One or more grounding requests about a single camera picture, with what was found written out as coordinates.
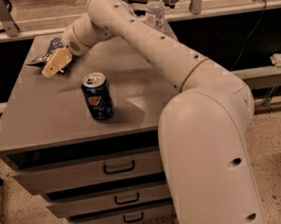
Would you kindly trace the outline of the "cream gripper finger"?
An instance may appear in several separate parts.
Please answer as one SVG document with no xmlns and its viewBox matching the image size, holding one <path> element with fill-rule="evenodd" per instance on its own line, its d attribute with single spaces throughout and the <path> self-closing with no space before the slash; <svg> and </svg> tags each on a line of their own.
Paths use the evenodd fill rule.
<svg viewBox="0 0 281 224">
<path fill-rule="evenodd" d="M 58 73 L 59 68 L 54 63 L 47 63 L 46 66 L 42 70 L 42 74 L 50 79 L 52 78 L 56 73 Z"/>
</svg>

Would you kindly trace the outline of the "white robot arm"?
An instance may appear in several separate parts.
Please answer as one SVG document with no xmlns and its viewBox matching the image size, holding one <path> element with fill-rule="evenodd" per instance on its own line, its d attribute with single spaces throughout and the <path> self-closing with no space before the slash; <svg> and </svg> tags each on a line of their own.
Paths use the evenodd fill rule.
<svg viewBox="0 0 281 224">
<path fill-rule="evenodd" d="M 138 20 L 121 0 L 87 0 L 42 73 L 51 78 L 94 45 L 125 40 L 177 89 L 158 125 L 162 165 L 179 224 L 267 224 L 246 149 L 254 116 L 239 77 Z"/>
</svg>

